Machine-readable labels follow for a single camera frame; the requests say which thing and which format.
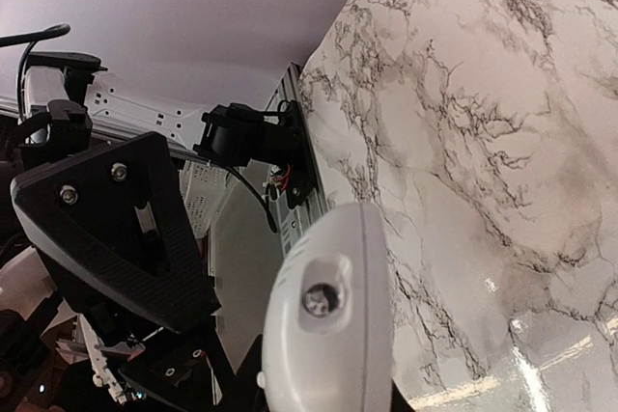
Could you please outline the white remote control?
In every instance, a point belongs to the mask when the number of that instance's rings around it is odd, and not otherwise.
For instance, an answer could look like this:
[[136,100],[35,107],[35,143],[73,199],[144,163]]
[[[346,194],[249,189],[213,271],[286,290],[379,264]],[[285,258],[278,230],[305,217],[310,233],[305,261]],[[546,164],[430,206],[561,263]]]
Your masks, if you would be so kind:
[[273,284],[259,386],[272,411],[387,411],[392,313],[382,218],[338,206],[291,248]]

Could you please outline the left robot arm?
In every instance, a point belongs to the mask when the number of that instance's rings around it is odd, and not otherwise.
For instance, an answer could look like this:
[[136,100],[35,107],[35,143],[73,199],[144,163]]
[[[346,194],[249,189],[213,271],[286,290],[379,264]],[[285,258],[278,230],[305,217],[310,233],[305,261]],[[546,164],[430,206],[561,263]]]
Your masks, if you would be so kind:
[[268,113],[233,103],[209,112],[142,96],[84,54],[37,53],[29,81],[60,96],[19,125],[7,143],[20,173],[11,200],[21,228],[51,273],[55,290],[29,317],[1,314],[1,407],[13,410],[48,356],[42,332],[59,306],[118,343],[141,320],[162,329],[121,375],[137,391],[180,411],[207,404],[186,396],[162,372],[190,349],[209,360],[223,393],[221,411],[262,411],[251,386],[260,345],[233,370],[215,332],[220,304],[203,268],[180,192],[171,144],[235,173],[257,160],[292,167],[302,154],[292,110]]

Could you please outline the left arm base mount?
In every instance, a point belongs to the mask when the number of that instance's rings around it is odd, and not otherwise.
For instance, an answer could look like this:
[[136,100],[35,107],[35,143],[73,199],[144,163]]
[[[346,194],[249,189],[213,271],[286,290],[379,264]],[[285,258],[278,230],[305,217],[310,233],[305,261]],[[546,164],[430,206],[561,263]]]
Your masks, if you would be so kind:
[[284,170],[288,207],[300,206],[318,186],[311,144],[301,107],[285,100],[275,111],[258,111],[245,104],[218,105],[202,116],[198,156],[223,167],[246,167],[255,160]]

